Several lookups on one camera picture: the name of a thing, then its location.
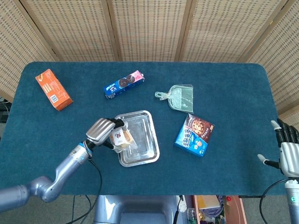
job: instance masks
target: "table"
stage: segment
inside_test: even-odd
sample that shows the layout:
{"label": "table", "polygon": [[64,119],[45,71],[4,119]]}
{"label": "table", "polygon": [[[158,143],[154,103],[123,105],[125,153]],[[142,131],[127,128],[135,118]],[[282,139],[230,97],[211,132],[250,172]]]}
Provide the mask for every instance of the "table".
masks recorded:
{"label": "table", "polygon": [[[61,112],[34,79],[48,68],[74,101]],[[144,74],[143,84],[114,99],[105,98],[105,85],[135,70]],[[215,124],[202,158],[173,145],[186,113],[154,97],[156,91],[168,91],[174,84],[192,84],[194,114]],[[34,62],[22,72],[0,142],[0,188],[41,175],[54,179],[56,166],[85,139],[97,119],[139,110],[152,115],[160,158],[125,168],[114,151],[95,149],[103,195],[259,195],[283,178],[256,156],[278,158],[270,125],[277,112],[266,72],[258,64]],[[67,182],[63,194],[96,194],[98,186],[97,171],[87,163]],[[270,193],[283,194],[284,188]]]}

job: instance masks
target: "cookie box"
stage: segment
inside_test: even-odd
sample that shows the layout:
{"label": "cookie box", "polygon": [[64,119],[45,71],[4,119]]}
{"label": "cookie box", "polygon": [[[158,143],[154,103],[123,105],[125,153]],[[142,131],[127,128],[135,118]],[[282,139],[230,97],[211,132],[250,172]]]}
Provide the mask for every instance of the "cookie box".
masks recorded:
{"label": "cookie box", "polygon": [[124,78],[121,78],[114,83],[104,87],[105,95],[108,99],[111,99],[117,95],[120,95],[126,90],[129,90],[144,82],[143,74],[138,70]]}
{"label": "cookie box", "polygon": [[206,152],[213,128],[213,124],[188,114],[174,145],[202,157]]}

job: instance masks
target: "robotic arm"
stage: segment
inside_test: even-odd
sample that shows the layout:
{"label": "robotic arm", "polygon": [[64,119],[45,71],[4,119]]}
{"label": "robotic arm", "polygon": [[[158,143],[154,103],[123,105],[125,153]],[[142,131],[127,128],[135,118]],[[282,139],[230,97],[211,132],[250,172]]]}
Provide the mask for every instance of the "robotic arm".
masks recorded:
{"label": "robotic arm", "polygon": [[121,119],[100,118],[86,133],[87,139],[79,143],[64,161],[56,168],[56,178],[40,176],[26,185],[0,190],[0,212],[24,206],[31,196],[38,196],[44,202],[58,198],[67,180],[76,170],[92,157],[95,146],[114,146],[106,142],[113,129],[124,126]]}
{"label": "robotic arm", "polygon": [[281,173],[290,179],[285,183],[285,190],[291,224],[299,224],[299,183],[296,180],[299,179],[299,132],[281,119],[277,121],[272,120],[271,124],[278,141],[279,162],[270,161],[261,154],[257,156],[263,164],[280,169]]}

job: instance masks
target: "bottle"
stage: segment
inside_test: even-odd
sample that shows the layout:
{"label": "bottle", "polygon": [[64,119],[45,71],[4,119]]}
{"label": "bottle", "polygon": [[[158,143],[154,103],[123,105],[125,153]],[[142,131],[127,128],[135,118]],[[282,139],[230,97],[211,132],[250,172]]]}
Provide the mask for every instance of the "bottle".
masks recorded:
{"label": "bottle", "polygon": [[188,224],[197,224],[196,211],[193,208],[187,209]]}

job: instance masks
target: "dustpan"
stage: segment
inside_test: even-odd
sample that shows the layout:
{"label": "dustpan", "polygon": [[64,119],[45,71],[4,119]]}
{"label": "dustpan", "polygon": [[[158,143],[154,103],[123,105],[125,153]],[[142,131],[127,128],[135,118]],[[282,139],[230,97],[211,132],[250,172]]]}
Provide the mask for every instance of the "dustpan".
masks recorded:
{"label": "dustpan", "polygon": [[168,99],[169,106],[173,110],[193,113],[193,86],[174,85],[168,93],[155,92],[155,97],[160,100]]}

